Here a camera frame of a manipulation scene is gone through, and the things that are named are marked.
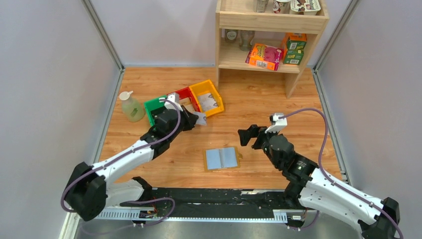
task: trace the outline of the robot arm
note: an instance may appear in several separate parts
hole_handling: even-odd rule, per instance
[[[133,168],[160,156],[180,132],[195,127],[198,116],[181,107],[178,98],[176,93],[168,96],[166,109],[157,114],[155,125],[135,144],[105,161],[90,166],[83,162],[75,167],[64,200],[82,219],[89,221],[104,208],[122,202],[143,200],[141,197],[149,199],[145,190],[151,186],[140,177],[125,183],[114,182]]]
[[[398,224],[398,202],[391,198],[381,200],[367,195],[324,171],[325,176],[317,163],[296,153],[293,144],[282,134],[278,135],[287,126],[287,120],[280,116],[283,114],[270,116],[270,127],[254,124],[247,130],[240,129],[238,133],[242,146],[246,146],[251,138],[257,138],[252,148],[262,149],[274,167],[290,181],[284,192],[286,202],[313,208],[342,220],[364,238],[393,239],[396,228],[376,207],[387,212]],[[356,195],[371,204],[358,199]]]

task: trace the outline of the metal frame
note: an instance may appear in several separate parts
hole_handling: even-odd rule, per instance
[[[356,6],[359,2],[360,2],[360,0],[352,0],[349,3],[349,6],[347,6],[346,12],[344,12],[343,16],[340,19],[340,22],[337,24],[332,36],[330,37],[327,45],[325,46],[324,50],[322,51],[321,56],[319,56],[318,60],[316,61],[316,64],[314,66],[314,70],[316,72],[318,72],[318,69],[320,69],[322,67],[322,65],[324,64],[326,57],[327,57],[328,53],[330,52],[330,49],[332,48],[332,45],[335,43],[338,36],[342,32],[343,27],[349,21],[350,17],[352,16],[352,14],[353,14],[354,10],[356,9]]]
[[[114,48],[113,44],[110,41],[110,38],[107,35],[106,30],[104,29],[103,24],[100,21],[100,18],[98,17],[97,12],[95,11],[94,5],[92,4],[91,0],[81,0],[81,2],[84,4],[85,9],[88,12],[88,15],[91,17],[91,20],[93,21],[96,29],[98,30],[98,33],[100,34],[101,38],[104,41],[105,46],[107,47],[107,50],[110,52],[111,57],[113,58],[113,61],[116,63],[117,67],[120,69],[120,71],[123,71],[124,65],[121,62],[116,49]]]
[[[141,211],[151,210],[151,208],[140,207],[111,207],[104,209],[95,219],[101,220],[140,220]],[[169,222],[225,222],[225,223],[287,223],[287,213],[284,210],[273,210],[273,218],[187,218],[187,217],[168,217]],[[143,218],[143,221],[157,221],[161,217],[151,219]]]
[[[340,173],[341,173],[343,181],[348,183],[348,184],[350,184],[350,182],[348,180],[346,165],[344,163],[345,157],[342,153],[341,145],[338,142],[338,138],[337,138],[337,134],[336,134],[337,129],[335,127],[334,120],[333,120],[331,113],[330,113],[330,106],[329,106],[329,103],[328,103],[328,101],[325,97],[326,96],[325,89],[324,89],[324,86],[321,83],[318,71],[324,65],[331,48],[333,47],[334,43],[337,41],[338,36],[343,31],[343,27],[350,20],[350,17],[354,13],[354,10],[356,9],[356,6],[359,2],[360,2],[360,0],[352,0],[350,2],[349,6],[347,7],[346,12],[341,17],[341,20],[338,23],[337,27],[335,28],[334,33],[332,34],[330,40],[328,41],[327,45],[325,46],[324,50],[322,51],[321,56],[318,58],[318,60],[315,64],[315,67],[312,70],[315,85],[316,85],[316,90],[318,91],[319,99],[321,100],[322,109],[323,109],[323,111],[324,111],[324,113],[327,117],[328,130],[329,130],[329,133],[331,135],[331,141],[332,141],[332,144],[334,146],[335,154],[337,156],[338,165],[340,167]]]
[[[344,164],[344,158],[343,158],[341,146],[340,146],[340,143],[338,142],[338,138],[336,134],[337,130],[335,128],[335,125],[333,123],[333,119],[329,110],[330,109],[329,103],[325,98],[326,93],[325,93],[324,86],[321,84],[321,81],[318,77],[317,72],[313,71],[313,76],[314,76],[314,81],[316,85],[316,90],[318,91],[319,99],[321,101],[322,110],[325,116],[327,117],[328,130],[331,136],[332,145],[334,146],[335,155],[337,156],[337,161],[338,161],[338,166],[340,167],[341,177],[344,182],[350,184],[348,180],[347,171],[346,171],[346,165]]]
[[[125,69],[121,70],[119,78],[116,82],[116,86],[115,86],[115,89],[114,89],[114,92],[113,92],[113,97],[112,97],[111,102],[110,102],[110,108],[108,109],[107,117],[106,117],[106,120],[104,122],[104,128],[103,128],[103,131],[101,132],[101,136],[98,140],[97,151],[95,152],[94,160],[92,161],[92,163],[97,163],[100,159],[101,151],[103,150],[104,140],[106,139],[108,126],[110,125],[111,115],[113,114],[114,105],[116,104],[116,101],[117,101],[117,95],[118,95],[118,92],[119,92],[125,71],[126,71]]]

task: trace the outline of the wood plank floor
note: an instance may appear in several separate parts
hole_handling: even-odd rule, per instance
[[[214,75],[215,68],[127,68],[120,92],[134,91],[133,96],[144,102],[213,79]],[[237,135],[238,129],[246,129],[251,124],[270,125],[269,115],[274,112],[286,114],[304,107],[321,109],[309,69],[303,73],[290,99],[286,99],[280,77],[275,73],[222,70],[218,91],[225,111],[209,117],[207,126],[182,132],[168,151],[128,172],[118,182],[141,176],[153,187],[284,189],[288,181],[281,172],[261,150],[253,150],[250,145],[240,147]],[[129,122],[121,112],[118,99],[100,160],[131,146],[149,128],[147,116],[139,122]],[[282,133],[295,145],[296,152],[317,161],[324,133],[323,120],[318,114],[304,112],[290,117]],[[205,171],[203,151],[227,146],[237,146],[243,155],[240,167]],[[323,154],[323,164],[340,178],[330,139]]]

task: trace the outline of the white wall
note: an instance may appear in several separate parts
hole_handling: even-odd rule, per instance
[[[124,65],[215,63],[216,0],[92,2]],[[310,65],[316,63],[350,0],[326,2],[331,19]],[[258,33],[255,37],[281,39],[282,35]]]
[[[422,238],[421,22],[406,4],[361,0],[319,71],[351,183],[397,200],[407,239]]]
[[[57,238],[118,69],[81,1],[0,0],[0,238]]]

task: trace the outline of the cable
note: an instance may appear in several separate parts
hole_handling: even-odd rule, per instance
[[[177,123],[176,123],[176,126],[174,127],[173,131],[171,131],[168,135],[166,135],[165,137],[163,137],[163,138],[161,138],[161,139],[159,139],[157,141],[154,141],[152,143],[148,143],[148,144],[145,144],[145,145],[141,145],[141,146],[136,147],[134,149],[128,150],[127,152],[125,152],[122,155],[116,157],[115,159],[111,160],[110,162],[106,163],[105,165],[100,166],[100,167],[95,168],[95,169],[92,169],[91,171],[83,174],[82,176],[80,176],[79,178],[77,178],[76,180],[74,180],[71,184],[69,184],[69,186],[67,186],[65,188],[65,190],[62,193],[62,197],[60,199],[60,206],[62,206],[63,210],[65,210],[66,212],[69,212],[69,213],[74,213],[75,212],[75,210],[71,210],[71,209],[69,209],[69,208],[67,208],[65,206],[65,197],[66,197],[67,193],[69,192],[69,190],[73,186],[75,186],[77,183],[79,183],[81,180],[85,179],[89,175],[91,175],[91,174],[93,174],[93,173],[95,173],[95,172],[97,172],[99,170],[102,170],[104,168],[109,167],[110,165],[114,164],[115,162],[121,160],[122,158],[124,158],[125,156],[127,156],[127,155],[129,155],[131,153],[134,153],[134,152],[136,152],[136,151],[138,151],[140,149],[143,149],[143,148],[146,148],[146,147],[150,147],[152,145],[155,145],[155,144],[158,144],[158,143],[161,143],[161,142],[165,141],[166,139],[168,139],[169,137],[171,137],[177,131],[177,129],[179,128],[179,125],[180,125],[180,121],[181,121],[181,115],[180,115],[179,108],[177,107],[177,105],[175,103],[173,103],[170,100],[167,100],[165,98],[160,98],[159,101],[161,101],[161,102],[163,102],[163,101],[168,102],[168,103],[170,103],[174,107],[174,109],[176,109],[176,112],[177,112]]]
[[[136,225],[131,224],[131,225],[123,226],[123,227],[121,227],[121,228],[118,228],[118,229],[115,229],[115,230],[112,230],[112,231],[109,231],[109,232],[105,232],[105,233],[91,233],[91,232],[88,232],[88,231],[86,231],[86,230],[85,230],[84,225],[81,225],[79,228],[80,228],[80,230],[81,230],[83,233],[85,233],[85,234],[87,234],[87,235],[89,235],[89,236],[94,237],[94,236],[103,236],[103,235],[107,235],[107,234],[115,233],[115,232],[120,231],[120,230],[122,230],[122,229],[131,228],[131,227],[134,227],[134,226],[149,227],[149,226],[157,225],[157,224],[159,224],[159,223],[163,222],[166,218],[168,218],[168,217],[172,214],[172,212],[174,211],[174,208],[175,208],[175,206],[176,206],[176,202],[174,201],[174,199],[164,197],[164,198],[158,198],[158,199],[149,200],[149,201],[143,201],[143,202],[138,202],[138,201],[129,201],[129,202],[128,202],[128,203],[133,203],[133,204],[140,204],[140,205],[142,205],[142,204],[155,203],[155,202],[164,201],[164,200],[169,200],[169,201],[172,201],[172,203],[173,203],[173,204],[172,204],[172,208],[170,209],[170,211],[169,211],[169,212],[168,212],[165,216],[163,216],[162,218],[160,218],[159,220],[157,220],[157,221],[155,221],[155,222],[153,222],[153,223],[148,223],[148,224],[136,224]]]
[[[304,213],[304,215],[303,215],[304,219],[306,218],[306,214],[308,213],[308,209],[309,209],[309,208],[306,208],[306,209],[305,209],[305,213]]]
[[[319,155],[318,155],[318,165],[319,165],[319,170],[321,171],[321,173],[324,175],[324,177],[330,182],[330,183],[332,183],[332,184],[334,184],[335,186],[337,186],[337,187],[339,187],[341,190],[343,190],[344,192],[346,192],[346,193],[348,193],[348,194],[350,194],[350,195],[352,195],[353,197],[355,197],[355,198],[357,198],[357,199],[359,199],[359,200],[361,200],[361,201],[363,201],[363,202],[365,202],[365,203],[367,203],[369,206],[371,206],[371,207],[373,207],[373,208],[375,208],[376,210],[378,210],[378,211],[380,211],[392,224],[393,224],[393,226],[396,228],[396,231],[399,233],[399,238],[395,238],[395,239],[404,239],[404,237],[403,237],[403,233],[402,233],[402,230],[400,230],[400,228],[399,228],[399,225],[394,221],[394,219],[390,216],[390,215],[388,215],[388,213],[387,212],[385,212],[382,208],[380,208],[380,207],[378,207],[377,205],[375,205],[373,202],[371,202],[371,201],[369,201],[369,200],[367,200],[366,198],[363,198],[363,197],[361,197],[360,195],[358,195],[358,194],[356,194],[356,193],[354,193],[354,192],[352,192],[352,191],[350,191],[350,190],[348,190],[347,188],[345,188],[345,187],[343,187],[343,186],[341,186],[341,185],[338,185],[338,184],[336,184],[336,182],[334,181],[334,180],[332,180],[329,176],[328,176],[328,174],[326,173],[326,171],[325,171],[325,169],[324,169],[324,167],[322,166],[322,152],[324,151],[324,147],[325,147],[325,144],[326,144],[326,142],[327,142],[327,137],[328,137],[328,122],[327,122],[327,118],[325,117],[325,115],[324,115],[324,113],[322,113],[321,111],[319,111],[319,110],[317,110],[317,109],[314,109],[314,108],[303,108],[303,109],[300,109],[300,110],[297,110],[297,111],[294,111],[294,112],[292,112],[292,113],[290,113],[290,114],[287,114],[287,115],[285,115],[285,116],[281,116],[281,117],[279,117],[278,119],[279,120],[281,120],[281,119],[284,119],[284,118],[287,118],[287,117],[290,117],[290,116],[292,116],[292,115],[295,115],[295,114],[297,114],[297,113],[300,113],[300,112],[303,112],[303,111],[315,111],[315,112],[317,112],[318,114],[320,114],[321,116],[322,116],[322,118],[324,119],[324,124],[325,124],[325,133],[324,133],[324,140],[322,141],[322,145],[321,145],[321,150],[319,151]],[[319,215],[319,211],[316,213],[316,216],[315,216],[315,218],[314,218],[314,220],[311,222],[311,224],[309,224],[308,226],[306,226],[306,227],[304,227],[304,228],[302,228],[302,229],[305,229],[305,228],[309,228],[309,227],[311,227],[314,223],[315,223],[315,221],[316,221],[316,219],[317,219],[317,217],[318,217],[318,215]]]
[[[296,227],[288,226],[288,228],[292,228],[295,231],[302,231],[302,230],[305,230],[305,229],[309,229],[309,228],[311,228],[315,225],[315,222],[317,221],[318,217],[319,217],[319,211],[316,212],[314,219],[306,227],[296,228]]]

